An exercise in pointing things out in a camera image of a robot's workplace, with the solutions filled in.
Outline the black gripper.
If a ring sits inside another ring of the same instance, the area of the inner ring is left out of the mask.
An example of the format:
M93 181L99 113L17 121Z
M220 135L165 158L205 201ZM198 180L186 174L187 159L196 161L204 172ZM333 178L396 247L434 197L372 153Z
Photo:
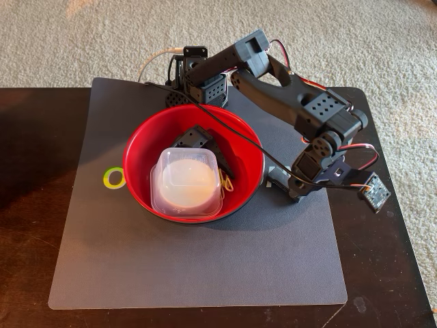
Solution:
M323 185L339 185L341 179L335 177L334 170L342 163L343 152L330 155L321 147L307 146L292 164L292 173L296 176L288 179L288 193L292 201L299 202Z

